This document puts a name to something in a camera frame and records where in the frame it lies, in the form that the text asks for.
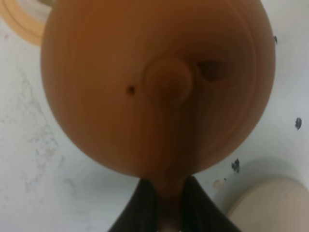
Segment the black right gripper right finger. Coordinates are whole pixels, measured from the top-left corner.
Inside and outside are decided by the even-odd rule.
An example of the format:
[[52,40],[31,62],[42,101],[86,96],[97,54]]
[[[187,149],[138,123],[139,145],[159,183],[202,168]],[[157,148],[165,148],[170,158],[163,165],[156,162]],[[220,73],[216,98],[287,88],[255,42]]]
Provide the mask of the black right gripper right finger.
[[181,217],[183,232],[240,232],[209,198],[194,176],[184,184]]

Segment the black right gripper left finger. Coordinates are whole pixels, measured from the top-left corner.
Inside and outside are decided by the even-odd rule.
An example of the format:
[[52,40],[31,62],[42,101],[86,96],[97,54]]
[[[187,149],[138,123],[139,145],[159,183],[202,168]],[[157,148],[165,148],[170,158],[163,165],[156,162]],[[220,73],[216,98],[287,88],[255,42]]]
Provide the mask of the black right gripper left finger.
[[110,228],[111,232],[157,231],[157,199],[153,185],[141,179],[125,209]]

